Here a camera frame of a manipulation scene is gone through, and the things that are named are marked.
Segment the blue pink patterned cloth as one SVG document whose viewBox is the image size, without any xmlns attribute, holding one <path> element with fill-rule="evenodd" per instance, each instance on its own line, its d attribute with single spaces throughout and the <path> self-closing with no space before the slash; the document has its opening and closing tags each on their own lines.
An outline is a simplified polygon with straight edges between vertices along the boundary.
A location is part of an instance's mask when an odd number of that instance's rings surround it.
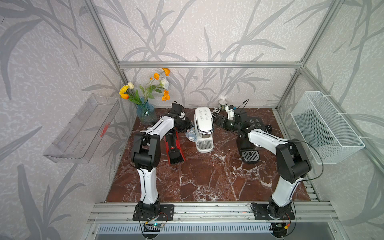
<svg viewBox="0 0 384 240">
<path fill-rule="evenodd" d="M 191 142 L 196 142 L 197 140 L 197 134 L 195 131 L 195 128 L 192 127 L 191 129 L 187 130 L 185 133 L 186 137 L 191 141 Z"/>
</svg>

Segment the white coffee machine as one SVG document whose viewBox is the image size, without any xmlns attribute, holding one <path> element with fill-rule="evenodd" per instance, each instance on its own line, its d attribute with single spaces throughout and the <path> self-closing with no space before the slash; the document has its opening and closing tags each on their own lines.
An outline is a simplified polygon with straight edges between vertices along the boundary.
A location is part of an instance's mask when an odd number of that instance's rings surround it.
<svg viewBox="0 0 384 240">
<path fill-rule="evenodd" d="M 212 113 L 207 107 L 199 107 L 194 113 L 196 148 L 200 153 L 209 153 L 214 148 L 214 122 Z"/>
</svg>

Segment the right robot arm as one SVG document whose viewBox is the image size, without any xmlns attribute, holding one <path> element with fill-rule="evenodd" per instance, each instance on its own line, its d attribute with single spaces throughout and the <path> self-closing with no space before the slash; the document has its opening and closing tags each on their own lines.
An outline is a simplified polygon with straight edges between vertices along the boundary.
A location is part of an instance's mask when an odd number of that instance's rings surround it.
<svg viewBox="0 0 384 240">
<path fill-rule="evenodd" d="M 251 204 L 255 218 L 279 220 L 290 216 L 294 192 L 312 169 L 302 142 L 274 136 L 272 127 L 265 126 L 258 117 L 249 119 L 246 115 L 235 115 L 229 119 L 217 115 L 213 121 L 217 126 L 238 134 L 237 147 L 243 162 L 258 162 L 261 148 L 277 157 L 277 170 L 280 175 L 277 187 L 267 204 Z"/>
</svg>

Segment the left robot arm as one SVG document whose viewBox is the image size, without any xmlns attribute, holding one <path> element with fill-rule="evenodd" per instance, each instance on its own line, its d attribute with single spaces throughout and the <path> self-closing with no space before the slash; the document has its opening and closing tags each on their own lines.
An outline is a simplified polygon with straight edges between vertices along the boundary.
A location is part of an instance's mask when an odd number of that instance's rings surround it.
<svg viewBox="0 0 384 240">
<path fill-rule="evenodd" d="M 182 163 L 185 156 L 178 133 L 191 127 L 191 121 L 185 117 L 185 113 L 166 114 L 149 130 L 135 135 L 131 158 L 138 170 L 141 184 L 141 198 L 135 208 L 135 221 L 151 220 L 161 211 L 156 184 L 157 166 L 161 160 L 161 140 L 165 139 L 169 164 Z"/>
</svg>

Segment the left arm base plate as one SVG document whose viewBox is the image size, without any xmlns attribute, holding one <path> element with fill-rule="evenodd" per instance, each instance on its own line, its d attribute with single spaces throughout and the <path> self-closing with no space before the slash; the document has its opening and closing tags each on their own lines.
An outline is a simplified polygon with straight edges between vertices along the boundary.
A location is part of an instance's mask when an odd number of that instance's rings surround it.
<svg viewBox="0 0 384 240">
<path fill-rule="evenodd" d="M 145 205 L 137 204 L 134 210 L 133 221 L 172 221 L 175 212 L 175 205 L 155 204 Z"/>
</svg>

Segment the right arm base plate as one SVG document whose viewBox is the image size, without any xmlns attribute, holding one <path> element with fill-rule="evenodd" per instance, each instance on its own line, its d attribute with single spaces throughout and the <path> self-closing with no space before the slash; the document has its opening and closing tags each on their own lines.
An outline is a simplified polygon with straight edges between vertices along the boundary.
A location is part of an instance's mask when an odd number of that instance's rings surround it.
<svg viewBox="0 0 384 240">
<path fill-rule="evenodd" d="M 275 203 L 257 204 L 251 203 L 251 210 L 255 220 L 295 220 L 295 211 L 291 204 L 279 207 Z"/>
</svg>

